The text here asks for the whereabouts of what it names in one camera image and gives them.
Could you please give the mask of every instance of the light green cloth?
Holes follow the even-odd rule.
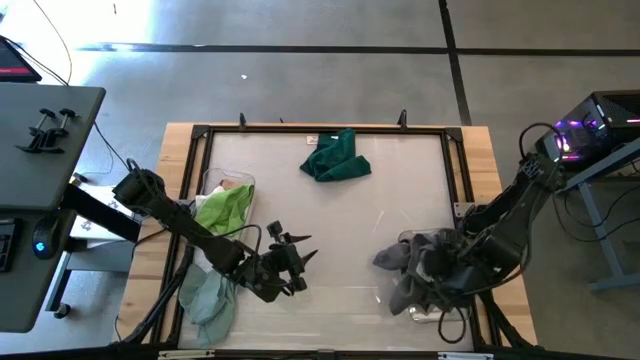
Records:
[[[227,337],[236,307],[236,286],[217,271],[205,273],[191,264],[182,283],[178,300],[191,323],[198,325],[200,346],[215,345]]]
[[[253,185],[242,185],[212,195],[198,210],[195,220],[214,234],[224,234],[244,225],[251,205]]]

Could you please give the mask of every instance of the green cloth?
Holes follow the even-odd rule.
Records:
[[[205,200],[195,220],[213,234],[224,234],[244,225],[253,198],[253,185],[242,185]]]
[[[318,147],[300,169],[318,182],[371,174],[367,159],[362,155],[356,156],[356,134],[353,129],[344,129],[337,134],[320,134]]]
[[[198,325],[198,342],[202,347],[216,345],[227,337],[236,308],[236,285],[215,270],[205,273],[191,264],[178,300],[191,323]]]

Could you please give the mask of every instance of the dark green towel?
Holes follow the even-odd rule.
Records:
[[[337,134],[320,134],[318,147],[300,169],[318,182],[339,181],[371,174],[364,156],[356,157],[356,134],[344,129]]]

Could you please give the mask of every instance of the gray floor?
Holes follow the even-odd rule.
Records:
[[[110,41],[445,45],[437,0],[40,3],[72,47]],[[640,2],[634,0],[449,0],[449,8],[459,47],[640,48]],[[73,21],[68,21],[69,14]],[[598,24],[606,24],[606,31]],[[64,50],[31,2],[12,2],[0,34],[24,42],[56,72],[68,74]],[[72,58],[72,84],[107,89],[98,118],[105,135],[124,156],[150,168],[167,122],[236,121],[243,112],[256,122],[282,117],[287,122],[394,123],[406,108],[411,124],[460,123],[448,60],[441,55],[73,51]],[[462,56],[471,120],[491,129],[503,185],[517,167],[516,141],[522,128],[557,120],[593,90],[640,88],[639,61]],[[92,133],[78,170],[107,172],[109,161],[104,144]],[[91,176],[98,183],[114,184],[123,175],[116,163],[109,174]],[[598,187],[603,207],[621,186]],[[633,200],[627,199],[614,214],[614,224],[626,219]],[[534,257],[525,274],[540,344],[552,350],[637,358],[640,288],[590,293],[588,281],[608,276],[599,247],[563,236],[547,205],[536,222]],[[579,202],[573,205],[579,209]],[[636,230],[628,227],[615,240],[632,238]],[[637,264],[635,245],[621,247],[626,263]],[[74,275],[64,301],[79,314],[61,321],[43,314],[26,335],[2,334],[0,353],[108,343],[124,284],[125,279],[109,274]]]

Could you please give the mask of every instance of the lime green cloth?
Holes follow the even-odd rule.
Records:
[[[205,200],[195,220],[213,234],[223,234],[244,225],[251,205],[253,185],[242,185],[212,195]]]
[[[364,156],[356,156],[356,134],[344,129],[337,134],[320,134],[318,146],[300,169],[318,182],[339,181],[371,174]]]

